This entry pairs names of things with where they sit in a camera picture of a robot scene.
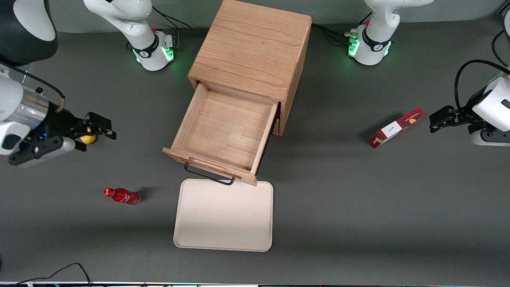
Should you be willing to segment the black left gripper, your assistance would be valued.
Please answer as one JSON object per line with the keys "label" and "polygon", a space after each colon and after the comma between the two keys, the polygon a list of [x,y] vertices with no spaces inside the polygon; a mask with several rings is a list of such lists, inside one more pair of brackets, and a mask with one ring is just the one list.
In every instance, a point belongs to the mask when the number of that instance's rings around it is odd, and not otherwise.
{"label": "black left gripper", "polygon": [[442,128],[450,127],[454,120],[456,125],[468,125],[468,133],[474,134],[487,128],[487,123],[474,110],[474,105],[456,107],[447,105],[430,115],[430,133],[436,133]]}

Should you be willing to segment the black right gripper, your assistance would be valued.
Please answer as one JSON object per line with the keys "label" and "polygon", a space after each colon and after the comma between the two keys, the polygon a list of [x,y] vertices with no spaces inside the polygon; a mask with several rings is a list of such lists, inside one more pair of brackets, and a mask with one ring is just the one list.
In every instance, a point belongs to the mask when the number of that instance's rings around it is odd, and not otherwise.
{"label": "black right gripper", "polygon": [[95,141],[98,136],[117,139],[116,132],[104,129],[112,129],[111,120],[94,112],[88,112],[86,118],[78,118],[68,110],[51,110],[38,126],[38,154],[86,152],[87,145],[80,141],[81,136],[86,141]]}

